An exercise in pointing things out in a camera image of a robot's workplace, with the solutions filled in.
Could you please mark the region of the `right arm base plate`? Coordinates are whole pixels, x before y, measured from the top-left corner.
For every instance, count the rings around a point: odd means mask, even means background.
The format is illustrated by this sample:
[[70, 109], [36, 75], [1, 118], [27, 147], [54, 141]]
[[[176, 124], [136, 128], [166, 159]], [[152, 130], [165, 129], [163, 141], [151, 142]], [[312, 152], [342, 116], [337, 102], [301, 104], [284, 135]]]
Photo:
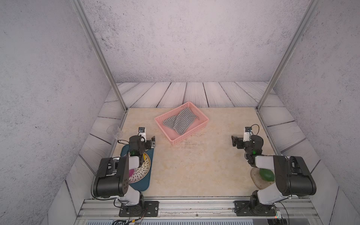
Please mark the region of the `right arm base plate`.
[[251, 201], [234, 201], [234, 213], [239, 217], [275, 217], [277, 215], [273, 205], [252, 204]]

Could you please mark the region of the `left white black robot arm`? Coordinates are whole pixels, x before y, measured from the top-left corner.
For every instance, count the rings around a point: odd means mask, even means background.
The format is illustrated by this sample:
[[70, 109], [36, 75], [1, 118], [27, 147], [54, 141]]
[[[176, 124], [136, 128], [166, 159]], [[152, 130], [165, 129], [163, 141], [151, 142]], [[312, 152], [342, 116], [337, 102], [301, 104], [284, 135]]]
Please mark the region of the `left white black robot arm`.
[[155, 148], [156, 138], [146, 140], [144, 136], [136, 135], [127, 142], [118, 140], [118, 143], [125, 145], [125, 155], [101, 159], [92, 180], [91, 195], [100, 201], [118, 201], [128, 210], [144, 210], [143, 194], [129, 185], [129, 171], [142, 167], [145, 152]]

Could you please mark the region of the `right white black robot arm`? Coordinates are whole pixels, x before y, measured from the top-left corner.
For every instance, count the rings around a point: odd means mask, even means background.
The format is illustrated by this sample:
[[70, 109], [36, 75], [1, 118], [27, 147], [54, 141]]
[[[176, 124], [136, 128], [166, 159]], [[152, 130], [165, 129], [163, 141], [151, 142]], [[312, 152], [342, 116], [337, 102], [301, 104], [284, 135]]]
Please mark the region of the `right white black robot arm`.
[[248, 203], [235, 210], [244, 216], [274, 215], [275, 203], [292, 196], [313, 196], [317, 191], [316, 183], [304, 159], [298, 156], [267, 156], [262, 154], [263, 139], [257, 135], [245, 137], [232, 136], [232, 145], [245, 151], [245, 159], [253, 168], [267, 169], [274, 173], [275, 181], [262, 190], [256, 190]]

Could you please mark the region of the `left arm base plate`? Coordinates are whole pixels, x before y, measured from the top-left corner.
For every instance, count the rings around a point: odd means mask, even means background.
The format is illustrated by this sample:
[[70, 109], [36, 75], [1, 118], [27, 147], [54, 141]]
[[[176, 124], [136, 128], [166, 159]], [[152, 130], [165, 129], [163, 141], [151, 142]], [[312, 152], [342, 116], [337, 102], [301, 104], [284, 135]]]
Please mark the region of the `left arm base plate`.
[[157, 217], [159, 201], [144, 201], [133, 206], [121, 206], [119, 217]]

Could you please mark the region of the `grey striped square dishcloth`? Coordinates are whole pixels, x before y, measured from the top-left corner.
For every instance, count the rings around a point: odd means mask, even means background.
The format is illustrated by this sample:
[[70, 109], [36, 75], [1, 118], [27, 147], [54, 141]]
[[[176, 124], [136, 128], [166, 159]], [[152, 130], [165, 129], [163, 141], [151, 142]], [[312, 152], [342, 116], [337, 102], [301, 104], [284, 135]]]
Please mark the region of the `grey striped square dishcloth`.
[[174, 130], [178, 135], [183, 135], [193, 124], [197, 116], [190, 110], [184, 108], [177, 115], [163, 121], [163, 125]]

